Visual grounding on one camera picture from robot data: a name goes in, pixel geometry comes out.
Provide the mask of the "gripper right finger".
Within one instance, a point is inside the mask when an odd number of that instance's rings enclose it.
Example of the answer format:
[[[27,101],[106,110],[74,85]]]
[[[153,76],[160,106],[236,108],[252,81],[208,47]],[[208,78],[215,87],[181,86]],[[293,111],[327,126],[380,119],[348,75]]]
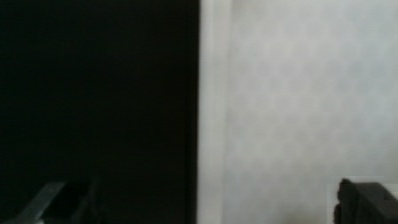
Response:
[[[380,183],[341,180],[334,224],[398,224],[398,198]]]

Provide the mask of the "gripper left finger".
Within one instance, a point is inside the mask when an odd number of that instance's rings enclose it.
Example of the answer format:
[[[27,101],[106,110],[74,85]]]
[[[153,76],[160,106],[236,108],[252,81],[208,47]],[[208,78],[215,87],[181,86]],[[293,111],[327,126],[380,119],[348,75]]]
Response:
[[[46,183],[16,216],[16,224],[98,224],[96,183]]]

